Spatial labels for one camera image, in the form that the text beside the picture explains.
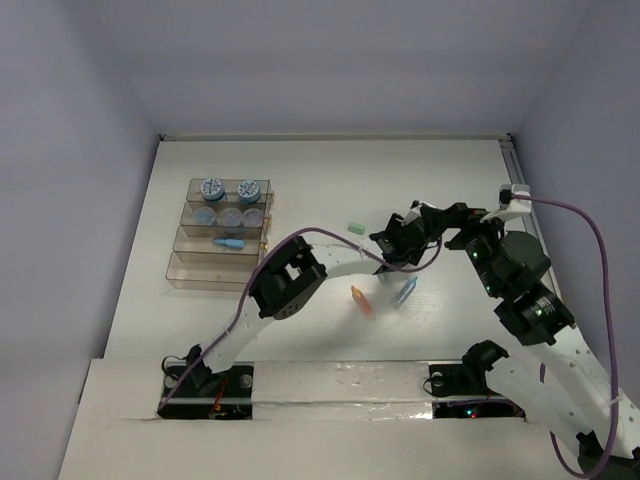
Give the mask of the blue clear highlighter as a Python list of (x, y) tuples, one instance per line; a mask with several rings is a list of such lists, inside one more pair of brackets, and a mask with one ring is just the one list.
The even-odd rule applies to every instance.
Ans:
[(409, 278), (402, 288), (393, 296), (391, 306), (394, 309), (400, 309), (414, 292), (417, 286), (418, 278), (416, 276)]

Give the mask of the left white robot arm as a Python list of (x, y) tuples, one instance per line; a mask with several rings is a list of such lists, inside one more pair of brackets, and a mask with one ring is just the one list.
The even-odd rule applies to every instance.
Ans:
[(238, 306), (211, 342), (186, 356), (186, 380), (195, 392), (215, 392), (239, 354), (274, 321), (286, 320), (308, 303), (323, 282), (351, 275), (417, 273), (426, 250), (442, 240), (428, 235), (415, 212), (394, 214), (386, 229), (370, 236), (377, 253), (319, 227), (301, 229), (281, 241), (252, 272)]

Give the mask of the blue highlighter with cap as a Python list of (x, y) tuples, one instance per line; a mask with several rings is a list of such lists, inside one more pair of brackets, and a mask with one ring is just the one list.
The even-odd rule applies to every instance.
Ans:
[(215, 238), (213, 244), (222, 248), (232, 250), (242, 250), (245, 247), (245, 241), (243, 239), (233, 238)]

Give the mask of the clear paperclip jar small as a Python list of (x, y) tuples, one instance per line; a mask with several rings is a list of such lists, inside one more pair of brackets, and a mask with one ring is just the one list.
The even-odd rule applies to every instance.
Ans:
[(241, 216), (241, 224), (246, 228), (261, 228), (264, 223), (264, 213), (258, 208), (246, 209)]

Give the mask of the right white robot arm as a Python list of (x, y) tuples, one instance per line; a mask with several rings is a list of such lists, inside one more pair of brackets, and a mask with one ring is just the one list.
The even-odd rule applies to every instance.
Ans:
[(487, 212), (456, 203), (447, 209), (415, 203), (428, 243), (449, 229), (447, 249), (467, 254), (502, 326), (551, 372), (556, 391), (527, 376), (504, 348), (485, 340), (454, 364), (432, 367), (423, 386), (437, 398), (496, 393), (539, 417), (554, 446), (576, 456), (580, 479), (639, 476), (639, 410), (620, 390), (616, 366), (604, 368), (586, 344), (574, 316), (542, 279), (551, 267), (540, 241), (507, 231), (507, 221), (531, 210), (519, 195)]

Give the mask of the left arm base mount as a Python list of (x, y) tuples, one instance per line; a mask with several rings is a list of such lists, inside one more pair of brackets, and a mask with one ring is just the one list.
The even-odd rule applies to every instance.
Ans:
[(169, 420), (251, 420), (253, 377), (251, 363), (216, 374), (196, 367), (157, 414)]

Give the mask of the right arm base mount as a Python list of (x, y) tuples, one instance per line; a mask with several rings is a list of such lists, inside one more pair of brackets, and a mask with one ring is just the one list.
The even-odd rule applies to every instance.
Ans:
[(434, 400), (436, 418), (526, 418), (525, 410), (491, 390), (486, 374), (507, 351), (491, 340), (472, 345), (458, 361), (430, 364), (422, 388)]

